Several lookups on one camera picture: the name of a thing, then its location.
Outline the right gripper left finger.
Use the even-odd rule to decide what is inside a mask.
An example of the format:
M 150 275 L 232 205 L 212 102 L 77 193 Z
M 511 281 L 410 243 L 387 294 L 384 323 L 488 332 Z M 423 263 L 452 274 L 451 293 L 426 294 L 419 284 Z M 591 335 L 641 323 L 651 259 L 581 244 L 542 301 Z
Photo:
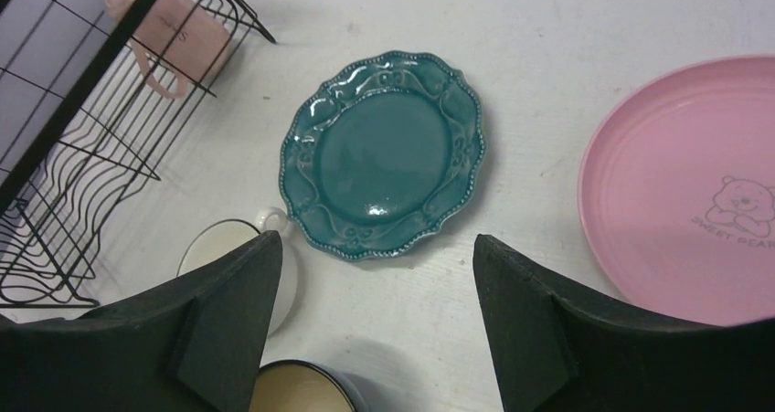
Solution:
M 250 296 L 267 231 L 221 259 L 79 318 L 1 322 L 4 411 L 246 411 L 268 323 Z

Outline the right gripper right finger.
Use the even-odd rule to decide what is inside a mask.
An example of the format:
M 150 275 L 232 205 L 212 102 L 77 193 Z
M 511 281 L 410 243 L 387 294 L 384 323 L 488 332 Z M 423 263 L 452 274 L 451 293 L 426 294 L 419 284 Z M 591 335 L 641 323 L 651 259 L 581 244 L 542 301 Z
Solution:
M 491 235 L 472 269 L 507 411 L 771 411 L 774 322 L 711 326 L 614 299 Z

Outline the light pink mug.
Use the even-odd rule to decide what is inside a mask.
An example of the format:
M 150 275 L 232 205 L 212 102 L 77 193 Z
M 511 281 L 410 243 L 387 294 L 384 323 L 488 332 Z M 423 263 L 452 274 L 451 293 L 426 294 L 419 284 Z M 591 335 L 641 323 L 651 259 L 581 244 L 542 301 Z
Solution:
M 193 0 L 156 0 L 130 47 L 146 84 L 168 99 L 184 97 L 190 82 L 217 74 L 231 53 L 226 28 Z M 174 74 L 173 90 L 154 77 L 154 63 Z

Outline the white cup with black rim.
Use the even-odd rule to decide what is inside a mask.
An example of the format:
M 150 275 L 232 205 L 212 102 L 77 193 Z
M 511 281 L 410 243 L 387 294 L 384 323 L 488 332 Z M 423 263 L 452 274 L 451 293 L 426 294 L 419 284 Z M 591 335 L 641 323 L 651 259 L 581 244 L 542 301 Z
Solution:
M 275 231 L 286 242 L 291 232 L 290 220 L 278 207 L 269 206 L 251 220 L 225 218 L 202 229 L 188 245 L 179 262 L 177 274 L 221 259 L 229 252 L 267 231 Z M 253 313 L 268 323 L 267 335 L 274 335 L 288 319 L 299 287 L 300 268 L 292 248 L 281 247 L 278 258 L 263 253 L 253 264 L 259 268 L 256 282 L 250 286 L 250 296 L 260 303 Z

